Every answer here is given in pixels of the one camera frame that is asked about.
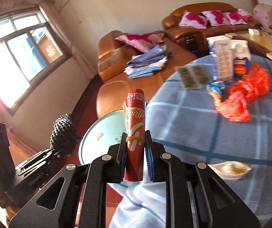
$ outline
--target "black bracket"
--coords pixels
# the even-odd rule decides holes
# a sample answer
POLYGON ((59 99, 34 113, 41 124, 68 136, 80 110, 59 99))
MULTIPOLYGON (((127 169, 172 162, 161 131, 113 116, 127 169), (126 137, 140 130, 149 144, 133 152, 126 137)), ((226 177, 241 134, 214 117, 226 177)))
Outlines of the black bracket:
MULTIPOLYGON (((204 162, 183 163, 145 132, 149 176, 166 182, 166 228, 193 228, 191 201, 199 228, 260 228, 260 222, 230 187, 204 162)), ((9 228, 73 228, 83 183, 79 228, 105 227, 107 183, 121 183, 126 161, 126 134, 120 144, 91 164, 68 164, 16 215, 9 228)))

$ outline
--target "rubber band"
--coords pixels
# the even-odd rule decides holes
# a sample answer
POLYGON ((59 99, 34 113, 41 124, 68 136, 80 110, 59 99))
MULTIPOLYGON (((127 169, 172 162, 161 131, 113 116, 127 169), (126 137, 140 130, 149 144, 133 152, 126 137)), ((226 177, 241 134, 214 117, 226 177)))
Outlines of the rubber band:
POLYGON ((138 141, 141 141, 142 143, 144 143, 144 139, 143 138, 136 137, 136 136, 128 136, 126 138, 126 142, 128 142, 129 140, 138 140, 138 141))

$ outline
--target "window frame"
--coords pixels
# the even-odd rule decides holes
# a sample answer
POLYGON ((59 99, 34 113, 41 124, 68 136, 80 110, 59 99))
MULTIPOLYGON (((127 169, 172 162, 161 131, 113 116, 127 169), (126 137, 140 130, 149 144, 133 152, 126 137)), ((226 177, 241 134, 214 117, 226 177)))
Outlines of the window frame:
POLYGON ((71 54, 71 50, 68 48, 68 46, 60 39, 60 37, 53 31, 53 29, 51 28, 50 24, 48 22, 43 22, 34 26, 30 26, 21 30, 16 30, 15 24, 14 24, 14 19, 15 18, 24 18, 24 17, 28 17, 28 16, 32 16, 33 15, 37 15, 40 13, 39 9, 33 9, 31 11, 26 11, 26 12, 16 12, 13 14, 10 14, 8 16, 0 16, 0 21, 2 20, 6 20, 9 19, 11 21, 12 26, 14 27, 15 31, 7 36, 4 36, 2 38, 0 38, 0 43, 5 43, 9 53, 12 56, 12 59, 15 61, 15 64, 18 66, 19 70, 21 71, 21 73, 23 74, 23 76, 26 78, 26 80, 28 81, 28 83, 30 84, 30 86, 26 89, 26 91, 15 101, 15 103, 13 104, 12 107, 8 107, 4 104, 4 106, 8 109, 9 113, 13 116, 15 114, 15 112, 18 110, 18 108, 22 105, 22 103, 27 99, 27 97, 32 93, 32 91, 44 80, 46 79, 54 70, 56 70, 59 66, 61 66, 64 62, 66 62, 69 58, 72 57, 71 54), (44 54, 42 53, 41 49, 37 46, 36 41, 34 40, 34 38, 32 37, 30 31, 38 29, 38 28, 43 28, 46 27, 48 33, 51 35, 52 39, 54 40, 54 42, 56 43, 56 46, 60 49, 60 51, 62 52, 62 56, 60 56, 59 58, 57 58, 56 60, 54 60, 52 63, 48 63, 48 60, 45 58, 44 54), (16 60, 14 54, 12 53, 9 45, 8 45, 8 41, 10 39, 13 39, 15 37, 18 37, 22 34, 27 33, 28 37, 30 38, 30 40, 32 41, 34 47, 36 48, 36 50, 39 52, 40 56, 43 58, 43 60, 46 62, 47 66, 45 68, 43 68, 39 73, 37 73, 31 80, 29 80, 24 72, 21 70, 21 67, 18 63, 18 61, 16 60))

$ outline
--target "folded cloth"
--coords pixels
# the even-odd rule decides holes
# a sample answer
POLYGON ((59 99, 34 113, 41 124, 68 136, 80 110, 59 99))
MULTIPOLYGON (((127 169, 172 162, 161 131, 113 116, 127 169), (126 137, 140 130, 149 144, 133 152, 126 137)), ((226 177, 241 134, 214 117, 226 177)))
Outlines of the folded cloth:
POLYGON ((157 57, 154 57, 154 58, 151 58, 149 60, 146 60, 146 61, 143 61, 141 63, 133 63, 133 64, 129 64, 129 66, 131 68, 139 68, 139 67, 145 67, 145 66, 148 66, 152 63, 156 63, 157 61, 159 60, 162 60, 164 59, 165 55, 160 55, 160 56, 157 56, 157 57))
POLYGON ((127 75, 130 75, 133 71, 136 71, 138 69, 144 69, 144 68, 149 68, 149 67, 164 67, 165 62, 168 60, 167 56, 165 56, 163 59, 159 60, 158 62, 149 64, 147 66, 142 66, 139 68, 132 68, 131 66, 128 66, 125 68, 124 73, 126 73, 127 75))
POLYGON ((138 63, 142 63, 144 61, 150 60, 152 58, 155 58, 155 57, 158 57, 158 56, 161 56, 164 54, 165 54, 164 50, 159 45, 157 45, 153 49, 149 50, 147 53, 144 53, 144 54, 130 60, 129 62, 127 62, 127 65, 135 65, 138 63))
POLYGON ((155 71, 161 70, 161 69, 162 67, 157 67, 157 66, 137 69, 129 75, 129 78, 139 78, 144 76, 150 76, 150 75, 153 75, 155 71))

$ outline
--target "metal screw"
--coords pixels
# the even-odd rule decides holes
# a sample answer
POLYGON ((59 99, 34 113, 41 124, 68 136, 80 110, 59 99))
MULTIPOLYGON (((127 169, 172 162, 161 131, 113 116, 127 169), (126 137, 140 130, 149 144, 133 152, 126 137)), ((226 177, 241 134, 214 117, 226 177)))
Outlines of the metal screw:
POLYGON ((204 162, 199 162, 197 164, 197 167, 200 168, 200 169, 205 169, 207 167, 207 165, 204 162))
POLYGON ((161 157, 162 157, 163 159, 170 159, 170 158, 171 158, 171 154, 165 153, 165 154, 162 154, 161 157))
POLYGON ((102 160, 104 160, 104 161, 109 161, 111 159, 112 159, 112 157, 110 155, 108 155, 108 154, 102 156, 102 160))
POLYGON ((66 166, 66 169, 67 170, 74 170, 76 168, 76 165, 75 164, 68 164, 67 166, 66 166))

